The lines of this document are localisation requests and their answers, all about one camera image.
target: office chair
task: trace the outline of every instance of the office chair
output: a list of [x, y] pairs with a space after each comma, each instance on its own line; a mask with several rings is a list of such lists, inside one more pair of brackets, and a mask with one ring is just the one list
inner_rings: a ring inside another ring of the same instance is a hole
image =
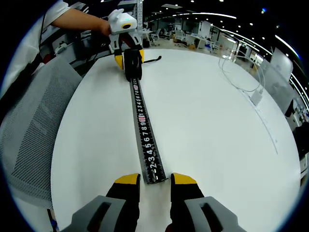
[[170, 36], [171, 36], [171, 31], [168, 32], [168, 30], [166, 30], [166, 29], [163, 29], [163, 30], [164, 30], [164, 33], [162, 34], [162, 38], [166, 39], [166, 40], [169, 40]]
[[65, 60], [56, 57], [32, 76], [22, 97], [0, 126], [0, 159], [14, 196], [53, 208], [51, 163], [64, 112], [81, 82]]
[[159, 34], [160, 34], [161, 28], [159, 28], [156, 33], [152, 33], [150, 34], [151, 38], [155, 41], [155, 40], [159, 40]]
[[178, 46], [186, 47], [186, 45], [185, 45], [186, 44], [185, 33], [182, 30], [175, 31], [175, 39], [181, 41], [181, 43], [179, 43]]

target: ceiling light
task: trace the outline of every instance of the ceiling light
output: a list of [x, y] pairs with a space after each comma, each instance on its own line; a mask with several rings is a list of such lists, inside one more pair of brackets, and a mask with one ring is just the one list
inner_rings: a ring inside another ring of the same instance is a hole
[[277, 38], [278, 40], [280, 40], [280, 41], [281, 41], [282, 43], [284, 43], [288, 48], [290, 48], [291, 51], [294, 52], [294, 54], [297, 55], [297, 57], [299, 58], [299, 55], [297, 54], [297, 52], [296, 52], [286, 41], [284, 41], [283, 39], [281, 39], [278, 35], [275, 35], [275, 36], [276, 36], [276, 38]]
[[223, 31], [227, 31], [227, 32], [232, 33], [232, 34], [234, 34], [234, 35], [237, 35], [237, 36], [239, 36], [239, 37], [241, 37], [241, 38], [243, 38], [243, 39], [246, 39], [246, 40], [250, 41], [251, 43], [257, 45], [258, 47], [262, 48], [264, 51], [266, 51], [266, 52], [272, 54], [272, 53], [271, 53], [270, 51], [268, 51], [266, 48], [262, 47], [262, 46], [259, 45], [258, 43], [254, 42], [254, 41], [252, 41], [252, 40], [250, 40], [250, 39], [248, 39], [248, 38], [246, 38], [246, 37], [244, 37], [244, 36], [242, 36], [242, 35], [239, 35], [239, 34], [237, 34], [237, 33], [235, 33], [235, 32], [229, 31], [229, 30], [223, 30]]
[[233, 43], [236, 44], [236, 41], [235, 41], [235, 40], [232, 40], [232, 39], [230, 39], [230, 38], [227, 38], [227, 40], [229, 40], [229, 41], [231, 41], [231, 42], [233, 42]]
[[193, 15], [216, 15], [216, 16], [222, 16], [222, 17], [228, 17], [228, 18], [233, 18], [233, 19], [237, 19], [235, 16], [230, 16], [230, 15], [225, 15], [225, 14], [217, 14], [217, 13], [192, 13]]

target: ceiling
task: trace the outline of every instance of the ceiling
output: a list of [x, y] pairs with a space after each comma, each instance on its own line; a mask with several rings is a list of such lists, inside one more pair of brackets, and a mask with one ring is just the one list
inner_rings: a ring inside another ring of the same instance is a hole
[[[164, 4], [178, 5], [182, 8], [172, 9], [162, 7]], [[264, 14], [261, 13], [262, 8], [266, 9]], [[167, 16], [178, 15], [179, 13], [218, 13], [236, 17], [236, 19], [204, 14], [190, 14], [177, 16], [179, 18], [189, 18], [189, 20], [199, 22], [207, 20], [215, 26], [236, 32], [238, 34], [253, 40], [268, 51], [273, 51], [275, 47], [283, 53], [289, 55], [293, 61], [293, 74], [298, 78], [303, 86], [309, 89], [309, 80], [304, 75], [305, 69], [303, 63], [305, 61], [305, 53], [303, 46], [300, 46], [299, 28], [301, 21], [304, 18], [302, 7], [300, 5], [283, 4], [282, 1], [260, 1], [260, 0], [144, 0], [143, 1], [143, 16], [147, 20], [157, 20]], [[290, 44], [300, 55], [297, 57], [286, 45], [280, 42], [275, 35], [278, 35], [288, 44]], [[265, 55], [270, 60], [270, 55], [261, 48], [259, 54]]]

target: measuring tape blade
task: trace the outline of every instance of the measuring tape blade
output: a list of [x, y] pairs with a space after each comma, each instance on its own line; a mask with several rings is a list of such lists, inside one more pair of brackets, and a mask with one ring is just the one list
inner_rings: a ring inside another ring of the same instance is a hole
[[157, 148], [150, 119], [142, 95], [140, 81], [131, 79], [131, 96], [134, 114], [135, 134], [143, 167], [143, 176], [147, 184], [166, 180], [159, 150]]

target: white round table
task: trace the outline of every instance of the white round table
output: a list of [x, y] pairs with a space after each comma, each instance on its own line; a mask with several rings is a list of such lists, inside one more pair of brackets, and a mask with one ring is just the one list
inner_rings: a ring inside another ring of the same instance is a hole
[[[244, 95], [228, 83], [218, 58], [191, 51], [150, 49], [143, 90], [167, 176], [194, 178], [238, 216], [249, 232], [272, 232], [299, 192], [300, 166], [284, 115], [264, 91], [258, 108], [276, 140]], [[227, 62], [232, 81], [253, 89], [256, 80]], [[54, 147], [51, 190], [60, 229], [74, 212], [113, 182], [141, 173], [129, 82], [113, 56], [99, 59], [74, 93]], [[163, 232], [171, 223], [170, 181], [140, 187], [137, 232]]]

